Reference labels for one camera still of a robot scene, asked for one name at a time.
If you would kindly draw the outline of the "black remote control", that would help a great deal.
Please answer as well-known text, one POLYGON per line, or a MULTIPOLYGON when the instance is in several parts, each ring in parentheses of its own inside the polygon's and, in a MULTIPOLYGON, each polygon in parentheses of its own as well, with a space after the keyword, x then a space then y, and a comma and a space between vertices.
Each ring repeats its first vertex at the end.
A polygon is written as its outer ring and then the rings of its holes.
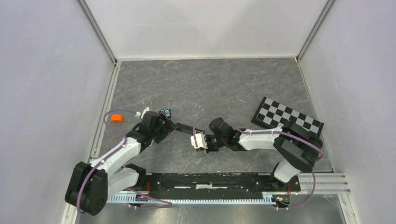
POLYGON ((183 133, 186 133, 186 134, 190 134, 190 135, 193 135, 194 133, 205 134, 204 130, 197 129, 197 128, 195 128, 195 130, 193 130, 192 126, 188 126, 188 125, 181 124, 181 123, 176 123, 176 130, 180 131, 180 132, 183 132, 183 133))

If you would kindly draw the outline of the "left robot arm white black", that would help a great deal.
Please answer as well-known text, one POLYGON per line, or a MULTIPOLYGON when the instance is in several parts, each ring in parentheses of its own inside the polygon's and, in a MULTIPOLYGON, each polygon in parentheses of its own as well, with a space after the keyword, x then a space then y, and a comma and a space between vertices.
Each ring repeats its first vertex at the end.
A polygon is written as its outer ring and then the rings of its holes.
POLYGON ((142 168, 125 163, 153 143, 160 143, 177 125, 163 113, 137 113, 141 121, 113 149, 90 163, 75 165, 65 193, 65 201, 78 213, 97 215, 109 197, 129 187, 143 189, 147 178, 142 168))

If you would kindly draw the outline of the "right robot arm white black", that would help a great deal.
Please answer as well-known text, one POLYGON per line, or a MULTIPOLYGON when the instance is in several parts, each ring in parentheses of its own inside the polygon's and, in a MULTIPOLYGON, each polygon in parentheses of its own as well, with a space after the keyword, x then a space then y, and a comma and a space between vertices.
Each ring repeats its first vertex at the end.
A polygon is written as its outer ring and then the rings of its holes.
POLYGON ((295 122, 272 129, 252 130, 239 128, 215 118, 209 124, 212 134, 204 134, 193 128, 191 144, 195 149, 207 152, 227 147, 233 151, 276 150, 283 160, 276 164, 270 177, 275 190, 284 189, 298 174, 313 171, 317 161, 324 158, 323 142, 295 122))

